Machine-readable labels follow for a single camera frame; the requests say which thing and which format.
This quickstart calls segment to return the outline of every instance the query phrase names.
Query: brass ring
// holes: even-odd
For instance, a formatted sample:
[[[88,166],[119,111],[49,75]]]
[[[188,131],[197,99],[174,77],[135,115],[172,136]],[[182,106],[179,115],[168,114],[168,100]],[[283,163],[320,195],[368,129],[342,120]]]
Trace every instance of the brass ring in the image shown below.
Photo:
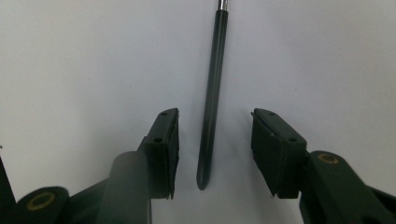
[[[323,154],[318,155],[318,158],[320,161],[323,161],[323,162],[326,162],[329,164],[337,164],[338,163],[338,159],[330,154],[323,153]]]
[[[33,199],[29,201],[26,205],[27,209],[30,211],[40,210],[42,208],[47,207],[55,200],[55,194],[49,191],[44,191],[40,194],[37,194]]]

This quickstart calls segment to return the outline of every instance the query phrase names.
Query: black plastic part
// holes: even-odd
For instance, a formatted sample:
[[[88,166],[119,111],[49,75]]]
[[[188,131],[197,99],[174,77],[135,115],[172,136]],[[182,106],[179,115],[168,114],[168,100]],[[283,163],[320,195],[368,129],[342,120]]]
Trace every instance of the black plastic part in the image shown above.
[[[307,155],[306,141],[280,116],[255,109],[251,149],[268,188],[279,198],[297,198],[298,164]]]
[[[64,207],[69,195],[59,187],[43,188],[23,197],[8,213],[2,224],[55,224],[66,222]]]
[[[148,164],[143,152],[126,152],[114,160],[95,223],[151,223]]]
[[[8,181],[6,169],[0,158],[0,219],[16,204],[14,194]]]
[[[228,12],[216,12],[215,30],[210,56],[209,78],[207,80],[204,122],[201,135],[201,148],[198,160],[197,184],[203,190],[210,179],[213,145],[215,142],[216,119],[218,115],[221,70],[227,32]]]
[[[107,180],[103,180],[73,195],[66,206],[70,224],[93,224],[105,193]]]
[[[158,115],[138,151],[147,156],[150,198],[173,198],[179,151],[177,108]]]
[[[387,194],[379,189],[371,188],[375,197],[388,209],[393,219],[396,220],[396,197]]]
[[[316,195],[312,195],[310,199],[306,199],[307,195],[303,194],[300,200],[300,210],[304,224],[323,224],[326,221],[324,213]]]
[[[390,212],[353,172],[347,162],[330,152],[312,152],[306,164],[308,182],[328,224],[391,224]],[[315,212],[305,211],[314,216]],[[318,223],[304,220],[305,223]]]

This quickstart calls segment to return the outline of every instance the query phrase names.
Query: mounting hole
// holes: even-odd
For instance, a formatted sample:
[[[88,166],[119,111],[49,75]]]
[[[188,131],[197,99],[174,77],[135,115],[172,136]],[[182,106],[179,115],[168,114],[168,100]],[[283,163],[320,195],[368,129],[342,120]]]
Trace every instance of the mounting hole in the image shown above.
[[[376,218],[374,217],[362,217],[361,221],[364,224],[381,224],[381,222],[379,222],[378,220],[376,220]]]
[[[30,211],[40,210],[47,207],[55,200],[55,194],[49,191],[37,194],[33,199],[26,204],[26,207]]]
[[[326,162],[329,164],[337,164],[338,163],[338,159],[330,154],[320,154],[320,155],[318,155],[318,158],[320,161],[323,161],[323,162]]]

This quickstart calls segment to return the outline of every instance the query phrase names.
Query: white surface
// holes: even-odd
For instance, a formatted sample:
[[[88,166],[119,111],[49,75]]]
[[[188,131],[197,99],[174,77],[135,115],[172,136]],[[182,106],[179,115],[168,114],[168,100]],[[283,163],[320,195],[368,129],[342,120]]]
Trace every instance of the white surface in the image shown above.
[[[396,3],[230,1],[211,182],[195,174],[217,1],[0,1],[0,150],[19,199],[71,194],[180,110],[176,198],[153,223],[302,223],[252,159],[255,107],[396,195]]]

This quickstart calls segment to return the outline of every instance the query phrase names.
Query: black rod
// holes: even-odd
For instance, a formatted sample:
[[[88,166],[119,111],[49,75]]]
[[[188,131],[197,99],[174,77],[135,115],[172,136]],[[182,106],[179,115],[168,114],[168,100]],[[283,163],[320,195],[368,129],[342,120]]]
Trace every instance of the black rod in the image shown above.
[[[205,114],[199,152],[197,184],[200,190],[207,187],[212,166],[213,145],[215,142],[216,118],[219,105],[221,69],[224,55],[225,36],[227,32],[228,0],[219,0],[213,33],[212,52],[210,56],[209,78],[207,81]]]

